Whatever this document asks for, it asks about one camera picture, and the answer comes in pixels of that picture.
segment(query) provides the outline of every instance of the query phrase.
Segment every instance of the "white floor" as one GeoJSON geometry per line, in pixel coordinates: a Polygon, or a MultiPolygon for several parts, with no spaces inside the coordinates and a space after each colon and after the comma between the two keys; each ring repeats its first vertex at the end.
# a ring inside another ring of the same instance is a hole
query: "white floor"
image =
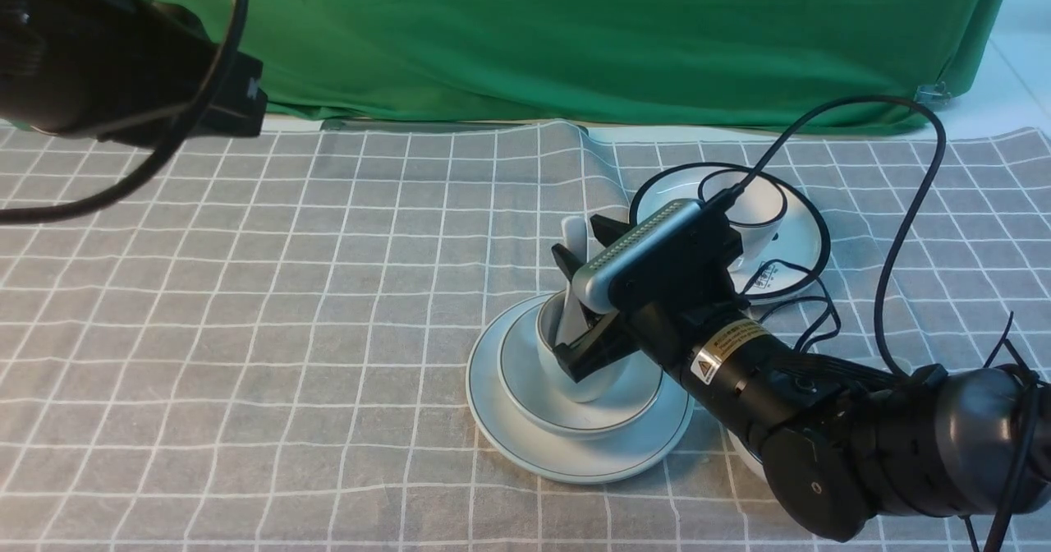
{"type": "MultiPolygon", "coordinates": [[[[993,137],[1036,126],[1051,134],[1051,0],[1004,0],[973,87],[939,109],[950,140],[993,137]]],[[[311,131],[320,122],[269,117],[264,129],[311,131]]],[[[595,141],[747,141],[769,139],[713,126],[589,126],[595,141]]],[[[903,139],[930,139],[930,128],[903,139]]]]}

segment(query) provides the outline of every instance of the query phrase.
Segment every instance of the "gray checkered tablecloth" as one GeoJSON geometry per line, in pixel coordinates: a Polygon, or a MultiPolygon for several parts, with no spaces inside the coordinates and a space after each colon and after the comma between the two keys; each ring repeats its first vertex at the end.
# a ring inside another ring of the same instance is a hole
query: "gray checkered tablecloth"
{"type": "MultiPolygon", "coordinates": [[[[0,552],[967,549],[960,522],[927,518],[817,540],[703,411],[664,464],[605,487],[530,475],[475,429],[471,346],[561,287],[563,216],[625,216],[664,167],[765,145],[597,144],[565,122],[200,140],[99,216],[0,229],[0,552]]],[[[874,361],[879,267],[932,147],[797,141],[769,167],[831,229],[845,328],[825,352],[874,361]]],[[[974,367],[1014,309],[1046,373],[1049,155],[1032,129],[951,144],[895,273],[894,352],[974,367]]],[[[142,158],[0,129],[0,198],[83,197],[142,158]]],[[[1051,549],[1049,519],[1017,517],[1010,541],[1051,549]]]]}

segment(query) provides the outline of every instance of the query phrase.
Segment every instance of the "stacked saucer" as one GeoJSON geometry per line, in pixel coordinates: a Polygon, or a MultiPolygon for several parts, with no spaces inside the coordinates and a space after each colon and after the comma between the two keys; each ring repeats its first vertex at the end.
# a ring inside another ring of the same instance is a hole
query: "stacked saucer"
{"type": "Polygon", "coordinates": [[[694,403],[642,353],[619,362],[609,387],[577,402],[563,386],[568,379],[550,376],[543,361],[551,343],[544,323],[558,318],[547,310],[561,302],[541,294],[486,328],[468,362],[471,413],[503,456],[545,478],[586,485],[641,473],[682,438],[694,403]]]}

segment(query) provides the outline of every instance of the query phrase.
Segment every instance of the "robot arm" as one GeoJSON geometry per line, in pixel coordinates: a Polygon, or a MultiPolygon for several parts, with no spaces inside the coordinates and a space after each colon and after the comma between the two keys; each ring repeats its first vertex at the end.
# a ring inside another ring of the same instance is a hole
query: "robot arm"
{"type": "Polygon", "coordinates": [[[1051,498],[1047,388],[1003,368],[897,377],[795,352],[741,312],[726,272],[740,237],[724,211],[678,200],[632,229],[593,219],[609,246],[569,268],[582,304],[604,315],[556,347],[571,377],[641,349],[758,455],[778,503],[822,537],[846,541],[877,514],[994,514],[1011,484],[1013,512],[1051,498]],[[1013,483],[1030,389],[1037,428],[1013,483]]]}

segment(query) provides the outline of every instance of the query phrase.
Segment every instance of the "metal clip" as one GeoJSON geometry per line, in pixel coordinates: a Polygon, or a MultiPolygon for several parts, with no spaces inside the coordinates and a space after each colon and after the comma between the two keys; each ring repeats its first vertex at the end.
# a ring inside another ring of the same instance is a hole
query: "metal clip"
{"type": "Polygon", "coordinates": [[[928,107],[943,107],[952,100],[952,91],[946,89],[945,81],[939,81],[937,84],[921,85],[912,100],[928,107]]]}

